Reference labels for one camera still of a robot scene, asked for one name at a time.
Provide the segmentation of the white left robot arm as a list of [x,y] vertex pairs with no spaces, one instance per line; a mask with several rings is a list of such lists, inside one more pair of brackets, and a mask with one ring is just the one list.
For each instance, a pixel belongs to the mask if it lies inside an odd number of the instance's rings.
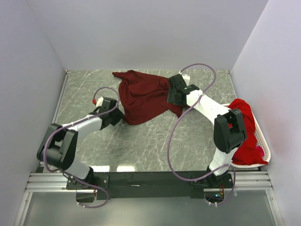
[[96,184],[94,170],[76,160],[77,142],[93,132],[101,131],[109,125],[115,126],[124,114],[118,109],[118,101],[109,97],[93,100],[95,110],[75,122],[49,125],[37,151],[37,159],[78,178],[83,189]]

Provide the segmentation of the dark red t shirt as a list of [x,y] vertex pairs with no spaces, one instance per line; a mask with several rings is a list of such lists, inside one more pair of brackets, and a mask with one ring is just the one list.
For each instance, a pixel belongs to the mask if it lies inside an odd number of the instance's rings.
[[113,72],[112,75],[121,79],[119,97],[127,124],[145,123],[167,110],[177,117],[182,115],[182,106],[167,102],[170,87],[168,78],[134,70]]

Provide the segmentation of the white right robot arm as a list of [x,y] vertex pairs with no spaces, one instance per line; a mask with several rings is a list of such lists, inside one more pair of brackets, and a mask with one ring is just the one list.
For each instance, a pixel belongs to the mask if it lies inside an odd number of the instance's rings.
[[196,85],[188,85],[180,73],[168,78],[169,92],[167,102],[174,105],[187,105],[189,108],[183,113],[176,124],[189,111],[195,109],[205,116],[213,125],[213,140],[216,147],[213,160],[207,167],[207,173],[199,178],[184,178],[174,171],[170,162],[170,143],[175,128],[172,129],[167,144],[167,162],[171,172],[179,179],[187,182],[206,179],[207,184],[217,188],[227,175],[235,152],[246,141],[247,132],[242,112],[235,108],[225,107],[205,94]]

